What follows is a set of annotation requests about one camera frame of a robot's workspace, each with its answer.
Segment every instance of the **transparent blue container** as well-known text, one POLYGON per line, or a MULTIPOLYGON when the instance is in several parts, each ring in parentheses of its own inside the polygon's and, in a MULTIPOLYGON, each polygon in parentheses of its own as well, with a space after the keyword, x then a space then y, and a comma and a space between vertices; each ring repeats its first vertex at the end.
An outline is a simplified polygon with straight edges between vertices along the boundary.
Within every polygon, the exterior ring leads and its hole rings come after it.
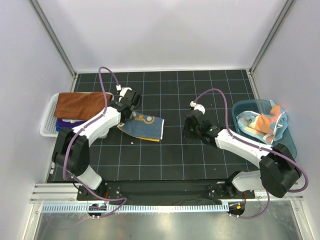
MULTIPOLYGON (((240 134, 241 136, 244 136, 248 139, 254 140, 256 142, 261 143, 260 140, 249 136, 247 134, 245 134, 244 132, 242 132, 239 127, 238 127, 238 122, 237 122, 237 116, 244 112, 244 111, 253 111, 259 114, 270 114, 270 111, 272 109, 272 106, 270 104, 269 100, 262 100, 262 99, 252 99, 252 100, 243 100, 243 101, 238 101, 237 103, 235 103, 232 107, 232 118, 233 118, 233 122, 235 125, 235 131, 236 133, 240 134)), ((294 141, 292 140, 292 137, 290 135, 290 132, 288 130, 288 128, 284 131, 283 136, 280 140, 278 141, 274 141, 273 142, 273 146, 277 145, 277 144, 283 144, 285 145, 291 152, 291 155, 293 156, 293 158, 295 159, 297 156, 297 149, 295 146, 294 141)))

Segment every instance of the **metal floor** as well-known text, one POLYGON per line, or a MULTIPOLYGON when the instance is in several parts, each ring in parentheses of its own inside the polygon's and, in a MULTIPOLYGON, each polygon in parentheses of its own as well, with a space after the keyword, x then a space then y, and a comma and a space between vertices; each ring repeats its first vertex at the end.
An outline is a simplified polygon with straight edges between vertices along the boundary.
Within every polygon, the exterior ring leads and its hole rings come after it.
MULTIPOLYGON (((246 216, 266 202, 247 202, 246 216)), ((255 219, 235 219, 225 212, 116 214, 85 220, 83 213, 42 213, 35 240, 302 240, 290 201, 272 201, 255 219)))

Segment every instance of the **orange cloth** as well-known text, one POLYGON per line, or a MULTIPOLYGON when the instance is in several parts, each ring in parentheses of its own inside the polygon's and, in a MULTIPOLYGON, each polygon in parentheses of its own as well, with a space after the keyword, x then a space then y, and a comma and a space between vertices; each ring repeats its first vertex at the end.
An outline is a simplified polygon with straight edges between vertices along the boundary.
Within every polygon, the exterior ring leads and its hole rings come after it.
MULTIPOLYGON (((108 103, 112 99, 107 94, 108 103)), ((74 119, 88 121, 105 107, 103 92, 80 93, 61 92, 55 107, 54 116, 58 119, 74 119)))

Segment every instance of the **white backdrop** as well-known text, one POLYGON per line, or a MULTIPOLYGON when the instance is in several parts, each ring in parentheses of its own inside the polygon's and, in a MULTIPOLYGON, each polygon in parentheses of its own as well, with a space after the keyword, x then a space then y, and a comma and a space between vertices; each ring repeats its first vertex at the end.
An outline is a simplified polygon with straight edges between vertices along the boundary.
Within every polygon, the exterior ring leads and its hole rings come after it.
POLYGON ((289 130, 297 157, 309 176, 303 192, 320 239, 319 102, 320 102, 320 1, 296 1, 254 76, 260 96, 273 99, 288 114, 289 130))
POLYGON ((21 240, 35 183, 43 183, 55 139, 39 133, 55 93, 72 76, 31 5, 5 0, 0 8, 0 233, 21 240))
POLYGON ((251 67, 285 0, 39 0, 77 72, 251 67))

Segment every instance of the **white tray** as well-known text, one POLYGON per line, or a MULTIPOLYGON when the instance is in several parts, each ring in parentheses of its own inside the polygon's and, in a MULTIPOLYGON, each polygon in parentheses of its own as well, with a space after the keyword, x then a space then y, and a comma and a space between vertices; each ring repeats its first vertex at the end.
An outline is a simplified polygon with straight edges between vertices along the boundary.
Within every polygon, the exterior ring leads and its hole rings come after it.
MULTIPOLYGON (((41 121, 41 127, 40 127, 40 134, 44 137, 54 137, 56 138, 58 136, 58 131, 56 131, 56 123, 57 118, 54 116, 54 113, 56 111, 56 106, 58 102, 59 93, 54 94, 50 102, 48 103, 48 106, 46 107, 45 114, 43 116, 43 119, 41 121)), ((102 135, 100 138, 103 139, 107 136, 107 134, 102 135)))

